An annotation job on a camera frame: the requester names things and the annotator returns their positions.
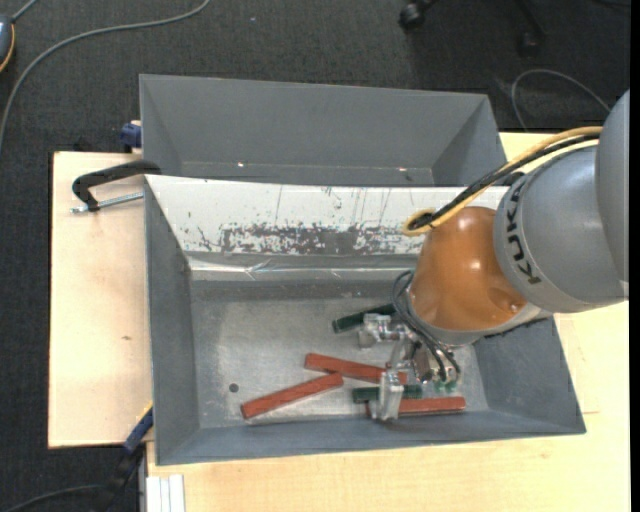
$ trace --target black chair leg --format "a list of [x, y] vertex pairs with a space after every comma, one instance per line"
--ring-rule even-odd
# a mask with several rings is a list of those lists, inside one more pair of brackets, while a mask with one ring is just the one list
[[[534, 57], [540, 51], [545, 39], [542, 25], [534, 15], [527, 0], [513, 0], [529, 25], [518, 37], [517, 50], [521, 57]], [[404, 30], [420, 27], [425, 22], [425, 13], [438, 0], [413, 0], [400, 12], [398, 23]]]

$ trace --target kuka logo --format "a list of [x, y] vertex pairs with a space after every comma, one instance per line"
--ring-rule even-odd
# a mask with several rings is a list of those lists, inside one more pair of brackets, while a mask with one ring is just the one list
[[[513, 210], [509, 211], [507, 209], [507, 219], [509, 220], [509, 224], [507, 225], [507, 233], [513, 233], [518, 229], [518, 223], [516, 222], [516, 214], [518, 213], [518, 207], [520, 206], [520, 192], [524, 187], [525, 182], [523, 181], [518, 188], [516, 188], [509, 201], [513, 203]], [[533, 274], [533, 268], [531, 267], [531, 263], [529, 260], [525, 258], [524, 249], [522, 248], [522, 243], [520, 242], [520, 236], [517, 232], [509, 235], [507, 241], [516, 246], [516, 253], [513, 255], [513, 259], [518, 263], [517, 267], [520, 272], [527, 276], [527, 281], [529, 284], [538, 284], [542, 282], [538, 276]]]

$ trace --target gray bin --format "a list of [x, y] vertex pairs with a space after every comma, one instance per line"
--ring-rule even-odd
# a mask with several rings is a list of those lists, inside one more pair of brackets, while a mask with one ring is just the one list
[[[388, 303], [394, 276], [414, 267], [420, 241], [400, 237], [400, 223], [455, 192], [415, 187], [461, 185], [503, 162], [485, 98], [166, 77], [143, 77], [142, 86], [145, 158], [167, 174], [204, 178], [150, 176], [145, 185], [159, 464], [584, 432], [552, 320], [457, 349], [461, 414], [375, 423], [350, 403], [350, 388], [367, 384], [345, 379], [251, 423], [240, 415], [243, 401], [320, 376], [303, 368], [307, 352], [388, 359], [389, 345], [363, 351], [353, 332], [335, 335], [331, 321]], [[329, 197], [331, 215], [287, 209], [295, 187], [209, 178], [332, 185], [299, 189]], [[367, 196], [368, 188], [349, 185], [377, 188]], [[246, 199], [237, 212], [233, 201], [225, 207], [223, 222], [221, 198], [238, 187]], [[250, 220], [251, 205], [269, 193], [275, 214], [263, 209]], [[485, 201], [497, 205], [502, 193]], [[303, 203], [315, 204], [311, 195]], [[236, 214], [244, 220], [232, 225]], [[229, 233], [259, 240], [256, 228], [299, 236], [289, 229], [296, 220], [310, 245], [228, 242]]]

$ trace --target yellow cable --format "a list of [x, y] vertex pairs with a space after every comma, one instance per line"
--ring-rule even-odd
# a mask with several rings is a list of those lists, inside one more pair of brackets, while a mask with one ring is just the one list
[[16, 47], [16, 27], [15, 25], [11, 25], [11, 46], [9, 47], [9, 53], [7, 53], [7, 58], [4, 59], [3, 62], [0, 62], [0, 73], [4, 71], [4, 68], [7, 67], [9, 61], [11, 60], [11, 56], [13, 55], [13, 50]]
[[[567, 140], [567, 139], [572, 139], [574, 137], [580, 137], [580, 136], [583, 136], [583, 135], [598, 135], [601, 132], [602, 132], [602, 127], [601, 126], [586, 126], [584, 128], [573, 128], [571, 130], [566, 130], [564, 132], [560, 132], [560, 133], [557, 133], [555, 135], [551, 135], [550, 137], [547, 137], [546, 139], [540, 141], [539, 143], [531, 146], [526, 151], [523, 151], [518, 156], [516, 156], [515, 158], [511, 159], [509, 162], [507, 162], [505, 165], [503, 165], [499, 170], [502, 170], [505, 167], [517, 164], [518, 162], [521, 162], [522, 160], [524, 160], [527, 157], [529, 157], [530, 155], [532, 155], [532, 154], [534, 154], [534, 153], [536, 153], [536, 152], [538, 152], [538, 151], [540, 151], [542, 149], [545, 149], [545, 148], [551, 146], [552, 144], [556, 144], [558, 142], [561, 142], [561, 141], [564, 141], [564, 140]], [[480, 190], [478, 190], [474, 194], [470, 195], [469, 197], [467, 197], [463, 201], [460, 201], [460, 203], [458, 203], [455, 207], [453, 207], [447, 213], [443, 214], [441, 217], [438, 217], [433, 222], [427, 224], [426, 226], [419, 227], [417, 229], [411, 229], [410, 228], [410, 226], [413, 224], [413, 222], [416, 219], [418, 219], [418, 218], [420, 218], [420, 217], [422, 217], [424, 215], [433, 214], [435, 209], [434, 208], [427, 208], [427, 209], [420, 210], [420, 211], [414, 213], [402, 225], [402, 234], [404, 234], [406, 236], [420, 236], [420, 235], [423, 235], [424, 233], [427, 233], [428, 231], [431, 231], [433, 228], [436, 228], [436, 227], [440, 226], [441, 224], [447, 222], [451, 217], [453, 217], [456, 213], [458, 213], [462, 208], [464, 208], [466, 205], [468, 205], [471, 201], [476, 199], [480, 194], [482, 194], [490, 186], [491, 185], [487, 185], [487, 186], [481, 188]]]

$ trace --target metal bracket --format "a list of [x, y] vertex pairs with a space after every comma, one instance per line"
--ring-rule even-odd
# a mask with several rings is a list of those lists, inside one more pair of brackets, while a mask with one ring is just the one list
[[162, 174], [160, 167], [148, 160], [137, 160], [126, 164], [110, 167], [101, 171], [84, 174], [76, 178], [71, 186], [73, 193], [80, 199], [85, 206], [75, 207], [71, 209], [72, 213], [81, 212], [97, 212], [105, 206], [113, 206], [115, 204], [126, 203], [142, 197], [141, 194], [128, 194], [126, 196], [98, 201], [91, 192], [89, 187], [95, 187], [104, 183], [122, 180], [138, 174]]
[[148, 476], [145, 487], [145, 512], [185, 512], [183, 475]]

